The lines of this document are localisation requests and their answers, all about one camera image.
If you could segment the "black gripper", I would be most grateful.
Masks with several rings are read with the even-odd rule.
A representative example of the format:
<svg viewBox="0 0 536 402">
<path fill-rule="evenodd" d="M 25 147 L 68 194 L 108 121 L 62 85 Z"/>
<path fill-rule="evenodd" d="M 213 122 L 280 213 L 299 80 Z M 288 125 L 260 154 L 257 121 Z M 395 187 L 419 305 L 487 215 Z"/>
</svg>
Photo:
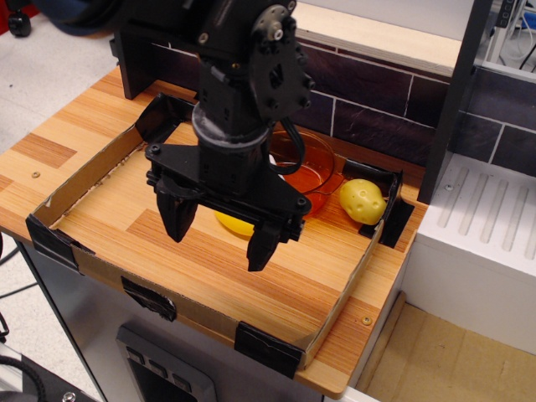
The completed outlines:
<svg viewBox="0 0 536 402">
<path fill-rule="evenodd" d="M 195 146 L 152 143 L 147 182 L 168 236 L 179 243 L 187 234 L 198 205 L 254 225 L 247 249 L 248 271 L 262 271 L 279 242 L 299 240 L 304 217 L 312 208 L 306 196 L 282 180 L 296 172 L 305 156 L 301 135 L 289 118 L 281 122 L 295 144 L 299 160 L 277 167 L 270 157 L 273 125 L 261 126 L 244 137 L 222 131 L 195 107 L 192 115 Z"/>
</svg>

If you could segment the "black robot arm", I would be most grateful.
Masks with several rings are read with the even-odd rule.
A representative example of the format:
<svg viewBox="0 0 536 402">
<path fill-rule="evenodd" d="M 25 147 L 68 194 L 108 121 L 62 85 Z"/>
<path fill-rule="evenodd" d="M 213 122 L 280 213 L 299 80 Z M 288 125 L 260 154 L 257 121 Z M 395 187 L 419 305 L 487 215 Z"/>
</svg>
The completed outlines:
<svg viewBox="0 0 536 402">
<path fill-rule="evenodd" d="M 291 115 L 311 104 L 313 79 L 296 41 L 292 1 L 128 1 L 114 31 L 122 72 L 141 67 L 139 44 L 199 58 L 194 146 L 167 144 L 170 126 L 142 131 L 147 181 L 167 234 L 181 241 L 198 206 L 254 227 L 247 259 L 261 271 L 280 243 L 298 240 L 311 202 L 287 181 L 306 148 Z"/>
</svg>

